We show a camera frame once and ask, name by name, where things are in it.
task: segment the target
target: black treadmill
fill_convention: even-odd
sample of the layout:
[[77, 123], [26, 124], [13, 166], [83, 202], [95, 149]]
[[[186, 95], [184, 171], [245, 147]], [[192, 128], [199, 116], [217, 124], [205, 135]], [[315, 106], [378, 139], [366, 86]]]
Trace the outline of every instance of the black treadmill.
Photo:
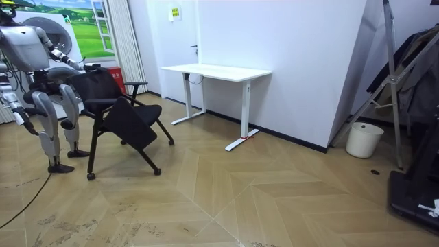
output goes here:
[[402, 217], [439, 233], [439, 217], [432, 217], [429, 210], [419, 205], [435, 208], [434, 200], [439, 199], [439, 106], [437, 114], [422, 142], [420, 143], [412, 165], [406, 174], [390, 172], [388, 196], [390, 208]]

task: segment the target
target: white desk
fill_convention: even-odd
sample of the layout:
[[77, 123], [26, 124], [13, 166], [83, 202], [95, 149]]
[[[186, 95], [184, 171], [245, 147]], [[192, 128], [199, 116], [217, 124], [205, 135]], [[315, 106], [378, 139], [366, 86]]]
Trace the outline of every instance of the white desk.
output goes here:
[[192, 108], [191, 87], [190, 87], [189, 79], [187, 80], [185, 79], [185, 74], [193, 73], [193, 74], [202, 75], [206, 78], [242, 83], [241, 138], [228, 145], [226, 147], [227, 151], [231, 151], [234, 147], [243, 143], [252, 135], [258, 133], [259, 130], [257, 129], [248, 132], [248, 114], [250, 110], [250, 83], [255, 78], [261, 77], [263, 75], [271, 74], [272, 73], [271, 71], [260, 70], [260, 69], [225, 67], [225, 66], [207, 65], [207, 64], [187, 64], [187, 65], [163, 67], [161, 69], [181, 72], [183, 74], [183, 82], [185, 83], [187, 116], [183, 117], [182, 119], [173, 121], [172, 122], [173, 125], [176, 125], [181, 121], [188, 120], [192, 117], [196, 117], [198, 115], [204, 114], [206, 112], [206, 106], [204, 105], [204, 86], [203, 83], [201, 83], [200, 84], [202, 87], [201, 111], [196, 114], [191, 113], [191, 108]]

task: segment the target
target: black office chair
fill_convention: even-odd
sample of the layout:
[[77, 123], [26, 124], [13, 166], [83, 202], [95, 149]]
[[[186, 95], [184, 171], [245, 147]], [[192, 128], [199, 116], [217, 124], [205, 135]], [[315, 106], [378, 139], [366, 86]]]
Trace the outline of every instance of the black office chair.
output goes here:
[[90, 158], [88, 160], [87, 179], [94, 180], [93, 163], [95, 160], [97, 138], [105, 132], [113, 132], [122, 139], [121, 144], [131, 145], [154, 170], [154, 175], [160, 175], [161, 170], [143, 151], [157, 138], [151, 125], [157, 123], [173, 145], [174, 140], [158, 120], [162, 108], [159, 105], [145, 105], [135, 100], [137, 88], [147, 82], [126, 83], [133, 85], [133, 97], [121, 92], [111, 74], [102, 67], [84, 67], [87, 72], [67, 78], [67, 84], [72, 84], [82, 101], [82, 114], [95, 120], [91, 139]]

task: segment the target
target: white trash can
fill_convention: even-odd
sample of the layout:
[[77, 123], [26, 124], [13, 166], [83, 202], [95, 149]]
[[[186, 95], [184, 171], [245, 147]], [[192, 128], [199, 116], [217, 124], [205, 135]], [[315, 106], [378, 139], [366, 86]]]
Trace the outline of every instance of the white trash can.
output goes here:
[[354, 123], [349, 132], [346, 151], [357, 158], [370, 158], [384, 134], [380, 127], [369, 123]]

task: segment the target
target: red box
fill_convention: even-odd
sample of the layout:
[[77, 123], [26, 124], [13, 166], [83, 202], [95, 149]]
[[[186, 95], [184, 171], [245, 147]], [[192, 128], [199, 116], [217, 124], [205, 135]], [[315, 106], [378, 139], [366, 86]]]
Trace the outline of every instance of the red box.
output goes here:
[[123, 82], [122, 70], [120, 67], [109, 67], [108, 72], [111, 73], [112, 77], [116, 80], [119, 88], [121, 88], [122, 93], [126, 94], [125, 84]]

